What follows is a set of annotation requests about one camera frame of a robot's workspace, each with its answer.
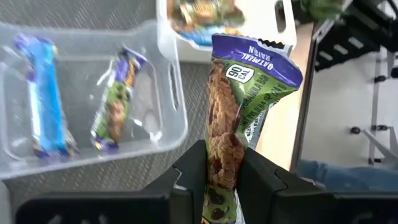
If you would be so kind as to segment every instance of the blue wrapper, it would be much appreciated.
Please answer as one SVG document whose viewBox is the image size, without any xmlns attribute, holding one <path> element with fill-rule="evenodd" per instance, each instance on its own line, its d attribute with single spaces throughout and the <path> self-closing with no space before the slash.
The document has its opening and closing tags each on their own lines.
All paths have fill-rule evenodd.
<svg viewBox="0 0 398 224">
<path fill-rule="evenodd" d="M 55 69 L 55 46 L 41 37 L 18 35 L 14 44 L 29 62 L 27 79 L 34 154 L 39 157 L 74 156 L 75 141 L 67 130 Z"/>
<path fill-rule="evenodd" d="M 182 37 L 203 47 L 211 47 L 211 36 L 213 34 L 239 34 L 237 29 L 226 28 L 222 26 L 209 26 L 195 29 L 193 31 L 178 32 Z"/>
</svg>

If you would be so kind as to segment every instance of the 90 cal label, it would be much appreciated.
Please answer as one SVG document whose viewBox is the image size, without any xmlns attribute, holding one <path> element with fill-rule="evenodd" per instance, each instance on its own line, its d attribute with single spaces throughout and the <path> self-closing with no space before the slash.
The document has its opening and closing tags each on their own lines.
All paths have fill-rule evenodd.
<svg viewBox="0 0 398 224">
<path fill-rule="evenodd" d="M 241 83 L 248 82 L 254 75 L 254 69 L 242 65 L 231 65 L 226 71 L 226 76 Z"/>
</svg>

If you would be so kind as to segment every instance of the metal rack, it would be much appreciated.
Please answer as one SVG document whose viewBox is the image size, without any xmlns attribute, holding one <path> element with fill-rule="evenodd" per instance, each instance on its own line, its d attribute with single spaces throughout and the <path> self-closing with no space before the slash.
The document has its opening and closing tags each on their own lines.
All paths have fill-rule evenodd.
<svg viewBox="0 0 398 224">
<path fill-rule="evenodd" d="M 392 0 L 387 1 L 397 15 L 398 9 L 395 3 Z M 377 52 L 381 46 L 390 52 L 390 57 L 393 57 L 398 51 L 397 39 L 397 19 L 387 16 L 377 8 L 374 1 L 354 0 L 333 27 L 323 34 L 318 45 L 315 70 L 320 71 L 369 52 Z M 391 74 L 387 77 L 398 77 L 392 74 L 394 61 L 388 61 Z"/>
</svg>

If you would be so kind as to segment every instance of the snack package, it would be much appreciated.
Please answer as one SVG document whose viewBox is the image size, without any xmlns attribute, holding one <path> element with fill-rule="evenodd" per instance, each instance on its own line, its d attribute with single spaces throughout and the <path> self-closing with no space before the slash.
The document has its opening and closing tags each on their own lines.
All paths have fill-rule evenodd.
<svg viewBox="0 0 398 224">
<path fill-rule="evenodd" d="M 54 44 L 18 35 L 15 46 L 28 59 L 27 72 L 34 154 L 39 157 L 74 156 L 76 143 L 67 129 L 58 91 Z"/>
<path fill-rule="evenodd" d="M 211 46 L 213 34 L 240 35 L 244 23 L 234 0 L 167 0 L 167 15 L 176 32 L 201 46 Z"/>
<path fill-rule="evenodd" d="M 101 151 L 119 148 L 124 121 L 131 107 L 136 75 L 147 62 L 144 56 L 127 48 L 123 48 L 118 56 L 115 72 L 109 79 L 103 103 L 91 129 L 93 144 Z"/>
<path fill-rule="evenodd" d="M 202 222 L 235 223 L 234 191 L 248 145 L 245 132 L 264 110 L 298 90 L 303 77 L 286 56 L 289 46 L 277 49 L 226 34 L 215 34 L 212 41 L 206 125 L 208 185 Z"/>
</svg>

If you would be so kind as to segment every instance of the clear plastic container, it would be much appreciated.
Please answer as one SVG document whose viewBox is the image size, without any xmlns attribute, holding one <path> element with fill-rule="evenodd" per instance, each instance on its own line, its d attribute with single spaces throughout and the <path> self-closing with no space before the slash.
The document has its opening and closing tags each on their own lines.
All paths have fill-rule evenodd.
<svg viewBox="0 0 398 224">
<path fill-rule="evenodd" d="M 172 35 L 165 35 L 161 42 L 167 42 L 169 49 L 167 57 L 161 54 L 159 26 L 164 24 L 149 21 L 132 32 L 110 32 L 0 24 L 0 179 L 164 152 L 181 145 L 188 124 L 177 49 Z M 50 39 L 58 48 L 58 88 L 78 157 L 51 162 L 33 154 L 27 62 L 13 47 L 19 33 Z M 90 129 L 122 46 L 142 54 L 148 63 L 137 75 L 120 148 L 105 154 L 93 147 Z"/>
</svg>

